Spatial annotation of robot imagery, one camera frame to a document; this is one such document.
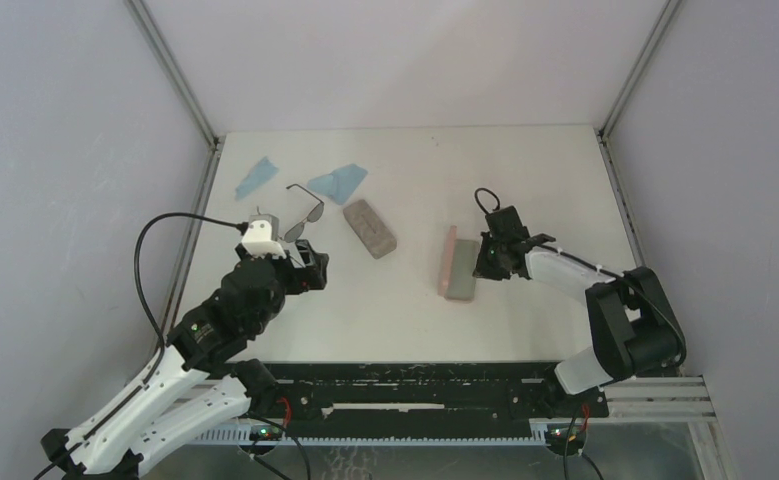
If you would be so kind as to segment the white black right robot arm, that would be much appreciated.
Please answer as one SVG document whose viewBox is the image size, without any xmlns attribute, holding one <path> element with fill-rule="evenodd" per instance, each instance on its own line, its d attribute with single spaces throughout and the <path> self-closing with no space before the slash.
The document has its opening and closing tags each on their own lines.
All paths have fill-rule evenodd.
<svg viewBox="0 0 779 480">
<path fill-rule="evenodd" d="M 550 235 L 531 234 L 514 207 L 488 211 L 485 221 L 475 277 L 536 281 L 587 310 L 591 343 L 548 375 L 554 396 L 577 396 L 686 359 L 685 336 L 653 270 L 616 273 L 584 260 L 554 246 Z"/>
</svg>

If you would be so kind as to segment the light blue cleaning cloth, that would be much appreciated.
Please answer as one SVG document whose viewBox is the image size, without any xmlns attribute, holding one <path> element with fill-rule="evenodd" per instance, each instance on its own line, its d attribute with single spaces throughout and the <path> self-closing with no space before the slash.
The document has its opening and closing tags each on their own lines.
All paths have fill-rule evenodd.
<svg viewBox="0 0 779 480">
<path fill-rule="evenodd" d="M 337 205 L 344 205 L 367 175 L 368 171 L 365 168 L 357 164 L 348 164 L 309 180 L 307 188 L 313 193 L 327 197 Z"/>
</svg>

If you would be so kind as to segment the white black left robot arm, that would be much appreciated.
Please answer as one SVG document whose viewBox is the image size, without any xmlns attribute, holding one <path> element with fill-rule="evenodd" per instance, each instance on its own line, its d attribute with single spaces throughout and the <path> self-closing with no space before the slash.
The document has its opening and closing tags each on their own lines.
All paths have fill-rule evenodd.
<svg viewBox="0 0 779 480">
<path fill-rule="evenodd" d="M 72 429 L 41 439 L 51 466 L 67 479 L 138 479 L 218 423 L 277 401 L 277 382 L 257 359 L 232 363 L 261 335 L 289 296 L 320 291 L 330 257 L 306 240 L 289 253 L 238 262 L 210 297 L 189 310 L 163 349 L 106 406 Z"/>
</svg>

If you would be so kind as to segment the pink glasses case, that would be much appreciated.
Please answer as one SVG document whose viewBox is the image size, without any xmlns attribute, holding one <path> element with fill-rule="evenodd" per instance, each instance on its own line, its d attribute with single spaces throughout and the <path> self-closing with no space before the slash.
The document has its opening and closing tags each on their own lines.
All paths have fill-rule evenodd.
<svg viewBox="0 0 779 480">
<path fill-rule="evenodd" d="M 448 229 L 437 284 L 438 295 L 453 302 L 472 302 L 476 292 L 474 270 L 480 243 L 458 237 L 456 225 Z"/>
</svg>

